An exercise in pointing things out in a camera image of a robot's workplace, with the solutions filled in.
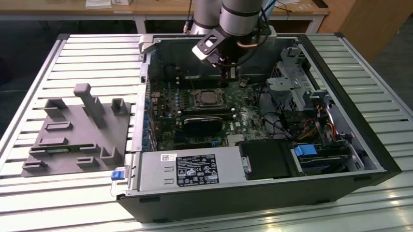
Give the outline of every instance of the wooden table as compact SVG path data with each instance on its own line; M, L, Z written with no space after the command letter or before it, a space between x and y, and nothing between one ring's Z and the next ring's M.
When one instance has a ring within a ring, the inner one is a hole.
M134 20L140 33L148 33L146 20L185 20L190 0L134 0L130 6L87 10L86 0L0 0L0 20ZM288 12L275 8L271 20L309 21L307 32L317 32L331 13L312 0L289 4Z
M87 10L86 0L0 0L0 20L136 20L137 3Z

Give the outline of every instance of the floor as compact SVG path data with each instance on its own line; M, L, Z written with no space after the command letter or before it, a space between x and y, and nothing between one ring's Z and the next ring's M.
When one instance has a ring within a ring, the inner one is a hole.
M156 23L152 27L160 30L161 25ZM85 21L81 24L75 21L54 21L49 22L49 26L45 22L0 21L0 57L14 75L13 80L0 85L0 137L61 33L136 33L136 28L134 22L128 21ZM400 33L372 63L411 108L413 108L412 60L413 17L408 19Z

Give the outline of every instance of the table leg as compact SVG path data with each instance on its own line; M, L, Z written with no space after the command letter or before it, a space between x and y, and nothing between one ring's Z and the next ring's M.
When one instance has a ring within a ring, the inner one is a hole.
M317 33L321 27L321 23L325 15L316 15L313 21L309 24L308 31L305 33Z
M134 17L134 20L136 20L136 25L137 25L138 33L140 34L146 34L148 33L148 28L145 26L145 21L148 20L146 16L145 15L137 15Z

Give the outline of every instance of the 3d printed holder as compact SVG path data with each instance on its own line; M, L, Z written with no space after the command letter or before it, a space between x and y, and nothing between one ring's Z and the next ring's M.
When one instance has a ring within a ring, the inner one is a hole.
M113 170L124 165L132 104L124 99L102 104L90 84L77 84L83 105L50 99L47 118L23 165L22 176Z

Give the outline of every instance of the workbench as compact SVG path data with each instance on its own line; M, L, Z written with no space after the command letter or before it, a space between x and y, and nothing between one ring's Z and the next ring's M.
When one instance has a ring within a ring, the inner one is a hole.
M134 20L138 32L148 33L148 20L186 20L189 3L189 0L134 0L129 6L87 10L86 0L0 0L0 20ZM293 12L275 8L271 20L309 21L307 32L317 33L329 9L320 8L312 0L287 7Z
M43 125L47 99L82 104L73 88L90 83L102 103L136 103L141 86L141 35L62 35L0 140L2 231L320 231L408 230L413 224L413 113L345 38L309 39L367 118L403 173L337 202L185 221L141 224L112 195L112 171L21 177ZM324 89L317 73L315 78ZM126 165L132 161L136 105Z

